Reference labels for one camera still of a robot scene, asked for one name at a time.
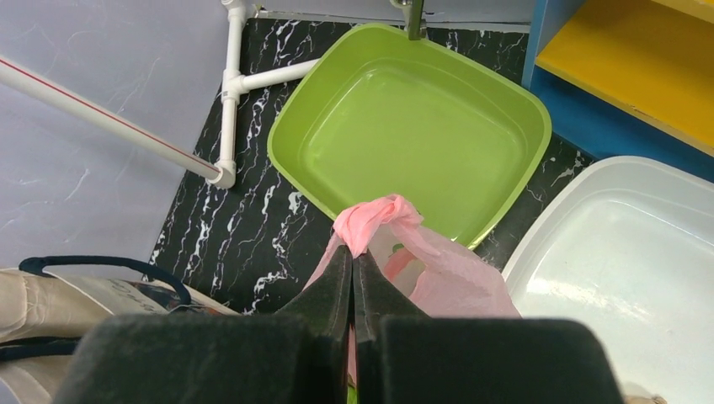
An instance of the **white bag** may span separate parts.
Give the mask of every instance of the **white bag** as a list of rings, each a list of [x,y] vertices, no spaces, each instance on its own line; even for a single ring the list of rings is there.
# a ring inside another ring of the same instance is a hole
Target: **white bag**
[[[47,265],[77,263],[128,266],[161,277],[168,283],[65,276],[44,270]],[[53,343],[53,348],[63,345],[71,352],[75,342],[66,338],[80,338],[105,318],[119,314],[168,314],[183,309],[211,315],[237,315],[181,284],[172,275],[126,258],[31,258],[23,261],[20,268],[22,271],[16,268],[0,270],[0,350],[6,352],[13,348],[17,352],[18,346],[24,349],[39,346],[39,350]],[[53,338],[56,341],[45,342]],[[20,404],[49,404],[64,379],[70,360],[71,356],[56,353],[0,360],[0,380]]]

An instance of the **wooden shelf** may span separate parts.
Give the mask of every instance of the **wooden shelf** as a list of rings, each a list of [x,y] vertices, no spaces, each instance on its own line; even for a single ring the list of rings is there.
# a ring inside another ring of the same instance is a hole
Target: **wooden shelf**
[[[548,108],[553,132],[595,159],[652,158],[714,183],[714,158],[540,67],[531,92]]]
[[[535,63],[714,156],[714,24],[650,0],[588,0]]]
[[[652,0],[714,24],[714,0]]]

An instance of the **black marble pattern mat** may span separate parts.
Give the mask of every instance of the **black marble pattern mat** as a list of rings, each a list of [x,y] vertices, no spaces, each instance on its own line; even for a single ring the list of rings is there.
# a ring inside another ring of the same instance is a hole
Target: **black marble pattern mat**
[[[243,34],[241,69],[253,74],[320,57],[351,28],[343,23],[251,19]],[[527,36],[518,33],[429,29],[434,42],[519,81]],[[272,312],[297,295],[322,256],[332,221],[273,168],[267,137],[297,82],[243,96],[238,110],[238,182],[210,186],[187,173],[152,263],[242,313]],[[221,102],[211,109],[195,152],[215,161]],[[503,268],[544,207],[591,161],[554,138],[513,208],[477,253]]]

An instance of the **white pvc pipe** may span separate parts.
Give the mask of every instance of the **white pvc pipe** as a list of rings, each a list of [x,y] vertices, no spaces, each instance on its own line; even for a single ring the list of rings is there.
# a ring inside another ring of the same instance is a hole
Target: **white pvc pipe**
[[[242,0],[221,0],[228,10],[228,45],[226,49],[226,69],[223,71],[223,89],[221,102],[221,149],[216,165],[221,169],[221,176],[212,183],[230,188],[236,182],[236,116],[240,93],[230,91],[226,83],[240,77],[241,38],[245,27],[247,8]]]
[[[397,0],[389,0],[389,3],[391,3],[392,6],[402,10],[402,14],[404,14],[404,30],[405,31],[408,30],[409,29],[409,14],[410,14],[409,5],[401,4]]]
[[[229,88],[235,88],[240,93],[247,93],[256,88],[263,88],[278,84],[281,82],[289,82],[303,78],[314,66],[318,59],[314,61],[304,61],[295,65],[281,67],[269,72],[253,74],[252,76],[240,76],[228,82]]]
[[[221,117],[221,154],[218,157],[218,163],[221,165],[227,164],[234,167],[236,164],[236,115],[236,100],[233,98],[223,99],[223,114]]]
[[[37,98],[49,105],[61,109],[81,120],[91,122],[96,126],[138,145],[150,152],[175,162],[179,166],[196,173],[201,177],[215,180],[220,169],[213,164],[200,159],[176,146],[149,133],[138,126],[121,119],[108,110],[92,104],[86,99],[72,93],[43,77],[18,66],[0,56],[0,82],[14,88],[30,97]]]

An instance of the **bag handle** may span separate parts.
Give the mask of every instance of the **bag handle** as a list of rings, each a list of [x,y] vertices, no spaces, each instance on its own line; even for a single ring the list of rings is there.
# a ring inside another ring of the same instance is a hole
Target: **bag handle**
[[[149,263],[144,263],[142,261],[122,258],[122,257],[106,257],[102,255],[63,255],[63,256],[50,256],[50,257],[32,257],[24,259],[18,266],[19,270],[26,272],[28,274],[33,274],[36,276],[41,276],[43,278],[54,278],[51,274],[46,274],[43,269],[48,266],[56,265],[112,265],[115,267],[126,267],[133,269],[136,272],[145,274],[146,276],[154,279],[161,280],[162,282],[169,284],[173,290],[178,295],[180,301],[180,306],[176,308],[176,311],[185,311],[189,306],[191,306],[191,294],[186,286],[175,276],[171,275],[169,272],[157,267],[156,265],[151,265]]]
[[[415,259],[417,258],[414,257],[414,254],[412,254],[411,251],[402,247],[389,257],[382,272],[390,282],[393,282],[397,275],[399,275],[407,267],[407,265]]]
[[[40,356],[65,356],[74,353],[80,337],[32,337],[0,343],[0,364]]]

